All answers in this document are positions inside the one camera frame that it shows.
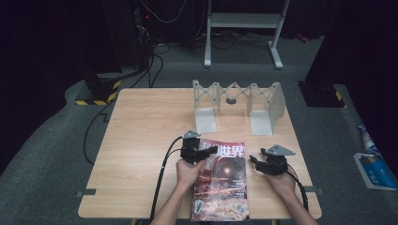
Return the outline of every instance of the wire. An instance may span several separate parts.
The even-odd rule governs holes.
[[[155,190],[155,195],[153,197],[153,203],[152,203],[152,209],[150,212],[150,218],[149,218],[149,223],[152,222],[153,218],[155,217],[155,209],[156,209],[156,202],[158,201],[158,196],[159,196],[159,190],[161,189],[161,179],[163,178],[163,173],[164,173],[164,169],[166,167],[166,163],[167,163],[167,159],[170,157],[171,153],[170,151],[172,150],[174,144],[178,141],[182,139],[181,136],[179,136],[178,138],[176,138],[171,144],[169,149],[167,150],[166,156],[164,157],[163,163],[161,164],[161,172],[159,173],[159,178],[158,178],[158,184],[156,185],[156,190]]]
[[[91,120],[90,124],[88,125],[87,129],[85,130],[84,140],[83,140],[83,153],[84,153],[84,158],[85,158],[85,160],[86,160],[88,163],[90,163],[91,165],[94,165],[94,162],[93,162],[92,160],[90,160],[90,158],[88,157],[88,155],[87,155],[87,150],[86,150],[86,148],[85,148],[85,144],[86,144],[86,142],[87,142],[88,130],[89,130],[89,129],[91,128],[91,126],[93,125],[94,120],[95,120],[100,114],[102,114],[102,112],[104,112],[110,105],[112,105],[112,104],[115,102],[115,100],[116,100],[116,98],[115,98],[111,103],[109,103],[109,104],[106,105],[104,108],[102,108],[102,110],[100,110],[100,111],[96,114],[96,116],[94,116],[94,118]]]
[[[304,186],[300,183],[299,178],[295,172],[295,170],[293,169],[293,167],[291,167],[289,164],[287,164],[289,166],[290,169],[292,169],[294,175],[290,172],[290,171],[286,171],[286,173],[288,175],[290,175],[295,181],[296,183],[298,183],[298,187],[299,187],[299,191],[301,192],[301,197],[302,197],[302,204],[304,205],[304,208],[309,211],[308,208],[308,198],[307,198],[307,194],[305,193],[305,188]]]
[[[261,42],[265,42],[268,41],[272,38],[272,36],[266,37],[263,40],[260,40],[263,36],[258,36],[258,37],[253,37],[253,40],[245,40],[245,39],[240,39],[241,37],[237,37],[237,43],[261,43]]]
[[[161,70],[163,69],[163,65],[164,65],[164,61],[160,56],[158,56],[156,54],[153,54],[153,56],[156,56],[161,60],[161,68],[159,68],[158,73],[156,73],[155,78],[153,79],[152,83],[149,83],[150,88],[153,88],[153,84],[155,83],[156,79],[158,79],[158,76],[161,73]]]
[[[169,157],[170,157],[174,152],[176,152],[176,151],[181,151],[181,148],[178,148],[178,149],[173,150],[173,151],[169,154],[169,156],[167,156],[167,159],[169,159]]]
[[[152,68],[153,61],[154,61],[154,60],[153,60],[153,58],[152,58],[151,63],[149,64],[149,66],[148,66],[147,69],[146,69],[146,72],[145,72],[133,85],[131,85],[130,88],[133,88],[139,81],[141,81],[141,80],[144,78],[144,76],[145,76],[147,73],[149,73],[149,70]],[[109,104],[106,105],[104,108],[102,108],[102,109],[94,116],[94,118],[90,121],[90,124],[88,125],[87,129],[85,130],[84,140],[83,140],[83,153],[84,153],[84,158],[85,158],[85,160],[86,160],[88,163],[90,163],[91,165],[94,165],[94,161],[91,160],[91,159],[88,157],[88,155],[87,155],[87,149],[86,149],[88,131],[90,130],[91,126],[93,125],[93,123],[94,123],[94,121],[97,119],[97,117],[99,117],[100,115],[104,115],[104,114],[107,115],[107,113],[102,113],[102,112],[104,112],[106,109],[108,109],[108,107],[110,107],[114,102],[116,102],[116,100],[117,100],[117,97],[115,97],[114,100],[113,100],[111,103],[109,103]],[[107,118],[107,116],[104,117],[103,122],[109,121],[109,120],[106,120],[106,118]]]
[[[108,118],[108,113],[101,113],[100,115],[103,115],[102,122],[103,123],[109,123],[109,118]]]
[[[201,30],[202,30],[202,26],[203,26],[203,21],[205,20],[205,11],[206,11],[206,4],[205,4],[205,0],[203,0],[203,13],[202,13],[202,21],[200,22],[200,26],[199,26],[199,30],[196,33],[196,35],[194,36],[195,38],[198,37],[198,35],[200,34]]]
[[[166,51],[163,51],[163,52],[156,52],[157,55],[159,55],[159,54],[164,54],[164,53],[168,53],[168,52],[172,49],[172,45],[169,44],[169,43],[158,44],[158,45],[155,46],[155,49],[158,48],[158,47],[160,47],[160,46],[164,46],[164,45],[167,46],[167,47],[169,47],[169,48],[168,48]]]
[[[213,41],[211,41],[211,46],[214,47],[215,49],[218,49],[218,50],[230,49],[237,43],[237,39],[232,34],[230,34],[229,36],[221,36],[221,37],[216,38],[214,40],[220,40],[220,41],[230,41],[230,40],[232,40],[232,44],[227,46],[227,47],[224,47],[224,48],[218,47],[217,45],[215,45],[213,43]]]
[[[160,22],[162,22],[162,23],[171,23],[171,22],[176,21],[176,20],[179,18],[179,16],[181,15],[182,8],[185,7],[185,3],[186,3],[186,2],[187,2],[187,0],[184,0],[184,3],[182,4],[182,7],[179,9],[178,15],[177,15],[174,19],[172,19],[171,21],[164,21],[164,20],[162,20],[161,18],[159,18],[149,7],[147,7],[146,4],[143,2],[143,0],[141,0],[141,3],[143,4],[143,6],[144,6],[146,9],[148,9],[148,11],[149,11],[150,13],[152,13],[152,15],[154,15],[154,16],[155,16]]]

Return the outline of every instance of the metal frame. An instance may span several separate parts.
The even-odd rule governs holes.
[[[212,27],[246,27],[246,28],[274,28],[275,35],[268,42],[272,58],[277,69],[282,69],[283,64],[278,54],[276,45],[282,31],[284,18],[290,0],[284,0],[280,14],[258,14],[258,13],[212,13],[211,0],[208,0],[207,9],[207,39],[205,48],[205,68],[211,67],[211,28]]]
[[[276,121],[284,115],[285,102],[281,84],[275,82],[269,88],[259,88],[256,83],[252,83],[246,88],[240,87],[233,82],[228,87],[223,88],[218,82],[213,83],[208,88],[204,88],[196,80],[192,82],[193,87],[193,106],[195,110],[196,131],[199,133],[216,132],[216,114],[220,115],[221,98],[225,96],[234,104],[237,98],[244,96],[247,99],[246,111],[251,118],[252,132],[254,135],[272,135]],[[231,94],[231,89],[237,89],[237,94]],[[211,100],[211,107],[201,108],[200,103],[204,97]],[[253,108],[253,101],[260,98],[264,101],[261,109]]]

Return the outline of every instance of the magazine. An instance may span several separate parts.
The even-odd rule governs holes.
[[[201,139],[199,149],[218,145],[198,174],[191,208],[192,221],[249,219],[244,142]]]
[[[398,182],[383,157],[357,153],[354,159],[367,188],[398,190]]]

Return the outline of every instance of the electrical cable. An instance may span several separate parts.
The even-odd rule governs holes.
[[[263,40],[259,40],[261,39],[263,36],[258,36],[258,37],[253,37],[253,40],[244,40],[244,39],[239,39],[239,37],[237,37],[237,43],[261,43],[261,42],[265,42],[268,41],[272,38],[272,36],[266,37]]]
[[[205,12],[206,12],[206,4],[205,4],[205,0],[203,0],[203,14],[202,14],[202,21],[200,22],[200,26],[199,26],[199,30],[196,33],[196,35],[194,36],[195,38],[200,34],[201,30],[202,30],[202,26],[203,26],[203,21],[205,20]]]
[[[100,111],[96,114],[96,116],[94,116],[94,118],[90,121],[90,124],[88,125],[87,129],[85,130],[84,139],[83,139],[83,153],[84,153],[84,158],[85,158],[85,160],[86,160],[88,163],[90,163],[91,165],[94,165],[94,162],[93,162],[92,160],[90,160],[90,158],[88,158],[87,150],[86,150],[86,148],[85,148],[85,143],[86,143],[86,141],[87,141],[88,130],[89,130],[89,129],[91,128],[91,126],[93,125],[94,120],[95,120],[100,114],[102,114],[102,112],[104,112],[104,111],[105,111],[110,105],[112,105],[114,102],[115,102],[115,99],[114,99],[111,103],[109,103],[108,105],[106,105],[104,108],[102,108],[102,110],[100,110]]]
[[[181,149],[180,149],[180,148],[177,148],[177,149],[173,150],[173,151],[169,154],[169,156],[167,156],[167,159],[169,159],[169,157],[170,157],[174,152],[176,152],[176,151],[181,151]]]
[[[153,57],[153,54],[151,54],[151,56],[152,56],[152,64],[153,64],[155,59]],[[150,87],[150,70],[147,72],[147,74],[148,74],[148,87]]]
[[[120,77],[116,77],[116,78],[101,78],[101,80],[102,80],[102,81],[105,81],[105,82],[118,82],[118,81],[121,81],[121,80],[130,78],[130,77],[137,76],[137,75],[139,75],[140,73],[144,72],[146,69],[147,69],[147,68],[142,67],[142,68],[140,68],[140,69],[137,70],[137,71],[130,72],[130,73],[125,74],[125,75],[122,75],[122,76],[120,76]]]
[[[229,45],[227,47],[224,47],[224,48],[218,47],[217,45],[215,45],[213,43],[214,41],[211,41],[211,46],[214,47],[215,49],[218,49],[218,50],[230,49],[237,43],[237,39],[232,34],[230,34],[229,36],[221,36],[219,38],[215,38],[214,40],[220,40],[220,41],[230,41],[230,40],[232,40],[233,41],[231,45]]]
[[[300,183],[299,178],[295,172],[295,170],[293,169],[293,167],[291,167],[289,164],[287,164],[290,169],[293,171],[294,175],[290,172],[290,171],[286,171],[286,173],[288,175],[290,175],[295,181],[296,183],[298,183],[298,187],[299,187],[299,191],[301,192],[301,197],[302,197],[302,204],[304,205],[304,208],[309,211],[308,208],[308,198],[307,198],[307,194],[305,193],[305,188],[304,186]]]
[[[187,0],[184,0],[184,3],[182,4],[181,8],[180,8],[179,11],[178,11],[178,15],[177,15],[174,19],[172,19],[172,20],[170,20],[170,21],[164,21],[164,20],[162,20],[161,18],[159,18],[158,15],[156,15],[156,14],[144,3],[143,0],[141,0],[141,3],[143,4],[143,6],[144,6],[150,13],[152,13],[152,15],[154,15],[154,16],[155,16],[160,22],[162,22],[162,23],[171,23],[171,22],[176,21],[176,20],[179,18],[179,16],[181,15],[181,11],[182,11],[182,9],[185,7],[185,3],[186,3],[186,2],[187,2]]]
[[[158,73],[156,73],[155,78],[153,79],[152,83],[149,85],[150,88],[153,88],[153,84],[155,83],[156,79],[158,79],[158,76],[161,73],[161,70],[163,69],[163,65],[164,65],[164,61],[160,56],[158,56],[156,54],[153,54],[153,56],[156,56],[161,60],[161,68],[159,68]]]
[[[146,72],[145,72],[145,73],[144,73],[132,86],[130,86],[130,88],[134,87],[139,81],[141,81],[141,80],[144,78],[144,76],[145,76],[145,75],[149,72],[149,70],[152,68],[153,62],[154,62],[154,60],[153,60],[153,58],[152,58],[151,63],[149,64],[149,66],[148,66],[147,69],[146,69]],[[90,123],[89,123],[87,129],[85,130],[84,139],[83,139],[83,153],[84,153],[84,158],[85,158],[85,160],[86,160],[88,163],[90,163],[91,165],[94,165],[94,161],[92,161],[92,160],[88,157],[87,149],[86,149],[86,147],[85,147],[85,146],[86,146],[86,142],[87,142],[88,131],[90,130],[91,126],[93,125],[93,123],[94,123],[94,121],[97,119],[97,117],[99,117],[100,115],[105,115],[105,114],[108,115],[107,113],[103,113],[103,112],[104,112],[106,109],[108,109],[109,106],[111,106],[112,104],[114,104],[114,102],[116,102],[116,100],[117,100],[117,97],[115,97],[114,100],[113,100],[111,103],[109,103],[109,104],[106,105],[104,108],[102,108],[102,109],[93,117],[93,119],[90,121]]]
[[[155,209],[156,209],[156,202],[158,201],[159,190],[161,189],[161,179],[163,178],[164,169],[166,167],[167,159],[170,157],[174,144],[182,139],[182,136],[176,138],[171,144],[169,149],[167,150],[166,156],[164,156],[163,163],[161,164],[161,172],[159,173],[158,184],[156,185],[155,195],[153,197],[152,209],[150,212],[149,223],[152,222],[153,218],[155,217]]]
[[[155,49],[158,48],[158,47],[160,47],[160,46],[167,46],[167,47],[169,47],[169,48],[168,48],[166,51],[163,51],[163,52],[156,52],[156,53],[154,53],[154,54],[159,55],[159,54],[168,53],[168,52],[172,49],[172,45],[169,44],[169,43],[158,44],[158,45],[155,46]]]

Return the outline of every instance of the black cable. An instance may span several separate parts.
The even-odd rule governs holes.
[[[150,88],[150,70],[148,71],[148,87]]]
[[[163,69],[163,65],[164,65],[164,61],[160,56],[158,56],[156,54],[154,54],[153,56],[156,56],[161,60],[161,68],[159,68],[158,73],[155,75],[155,78],[153,79],[152,84],[149,85],[150,88],[153,88],[153,84],[155,83],[156,79],[158,78],[159,74],[161,73],[161,70]]]
[[[142,73],[142,72],[144,72],[144,71],[145,71],[145,67],[142,67],[141,69],[139,69],[139,70],[137,70],[137,71],[133,71],[133,72],[131,72],[131,73],[125,74],[125,75],[120,76],[120,77],[115,77],[115,78],[101,78],[101,80],[102,80],[102,81],[105,81],[105,82],[117,82],[117,81],[122,81],[122,80],[125,80],[125,79],[127,79],[127,78],[137,76],[137,75],[139,75],[140,73]]]
[[[181,149],[178,148],[178,149],[176,149],[176,150],[173,150],[173,151],[169,154],[169,156],[167,156],[167,159],[169,159],[169,157],[170,157],[174,152],[176,152],[176,151],[181,151]]]
[[[286,171],[286,173],[288,175],[290,175],[296,181],[296,183],[298,183],[299,191],[301,192],[301,197],[302,197],[302,204],[304,205],[304,208],[307,211],[310,211],[308,208],[308,198],[307,198],[307,194],[305,193],[304,186],[300,183],[295,170],[290,165],[289,165],[289,167],[293,170],[293,173],[295,175],[293,175],[290,171]]]
[[[178,141],[182,139],[181,136],[179,136],[178,138],[176,138],[171,144],[169,149],[167,150],[166,156],[164,157],[163,163],[161,164],[161,172],[159,173],[159,178],[158,178],[158,184],[156,185],[156,190],[155,190],[155,195],[153,197],[153,203],[152,203],[152,209],[150,212],[150,218],[149,218],[149,223],[152,222],[153,218],[155,217],[155,209],[156,209],[156,202],[158,201],[158,196],[159,196],[159,190],[161,189],[161,179],[163,178],[163,173],[164,173],[164,169],[166,167],[166,163],[167,163],[167,158],[170,157],[170,151],[172,150],[174,144]]]
[[[232,48],[232,47],[237,43],[237,39],[236,39],[232,34],[230,34],[229,37],[231,37],[231,38],[224,38],[224,37],[222,36],[222,37],[219,37],[219,38],[215,38],[214,40],[221,40],[221,41],[224,41],[224,40],[226,40],[226,41],[233,40],[233,42],[232,42],[231,45],[222,48],[222,47],[218,47],[217,45],[213,44],[213,41],[212,41],[212,42],[211,42],[211,46],[214,47],[215,49],[218,49],[218,50],[227,50],[227,49],[230,49],[230,48]]]
[[[245,40],[245,39],[239,39],[239,37],[237,38],[237,43],[250,43],[250,44],[256,44],[256,43],[261,43],[261,42],[265,42],[265,41],[269,41],[270,39],[272,39],[272,36],[266,37],[262,40],[261,39],[263,36],[258,36],[252,40]]]
[[[153,61],[154,60],[152,60],[152,62],[149,64],[149,66],[147,67],[147,69],[146,69],[146,72],[132,85],[132,86],[130,86],[130,88],[132,88],[132,87],[134,87],[139,81],[141,81],[143,78],[144,78],[144,76],[149,72],[149,70],[152,68],[152,65],[153,65]],[[84,153],[84,158],[85,158],[85,160],[88,162],[88,163],[90,163],[91,165],[94,165],[94,162],[88,157],[88,155],[87,155],[87,149],[86,149],[86,147],[85,147],[85,145],[86,145],[86,142],[87,142],[87,136],[88,136],[88,131],[89,131],[89,129],[91,128],[91,126],[93,125],[93,123],[94,123],[94,121],[97,119],[97,117],[98,116],[100,116],[100,115],[105,115],[104,116],[104,119],[103,119],[103,122],[108,122],[109,120],[107,120],[107,113],[102,113],[102,112],[104,112],[109,106],[111,106],[114,102],[116,102],[116,100],[117,100],[117,97],[115,97],[114,98],[114,100],[111,102],[111,103],[109,103],[108,105],[106,105],[102,110],[100,110],[95,116],[94,116],[94,118],[90,121],[90,124],[88,125],[88,127],[87,127],[87,129],[85,130],[85,134],[84,134],[84,140],[83,140],[83,153]]]
[[[86,150],[86,148],[85,148],[85,143],[86,143],[86,141],[87,141],[88,130],[89,130],[89,129],[91,128],[91,126],[93,125],[94,120],[95,120],[100,114],[102,114],[102,112],[104,112],[110,105],[112,105],[112,104],[115,102],[115,100],[116,100],[116,98],[115,98],[111,103],[109,103],[108,105],[106,105],[102,110],[100,110],[100,111],[96,114],[96,116],[94,116],[94,118],[91,120],[90,124],[88,125],[87,129],[85,130],[84,139],[83,139],[83,153],[84,153],[84,158],[85,158],[85,160],[86,160],[88,163],[90,163],[91,165],[94,165],[94,162],[93,162],[92,160],[90,160],[90,158],[88,158],[88,155],[87,155],[87,152],[86,152],[87,150]]]
[[[154,54],[168,53],[172,49],[172,46],[170,45],[170,43],[159,44],[159,45],[155,46],[155,49],[158,48],[159,46],[162,46],[162,45],[165,45],[165,46],[167,46],[169,48],[166,51],[163,51],[163,52],[154,52]]]

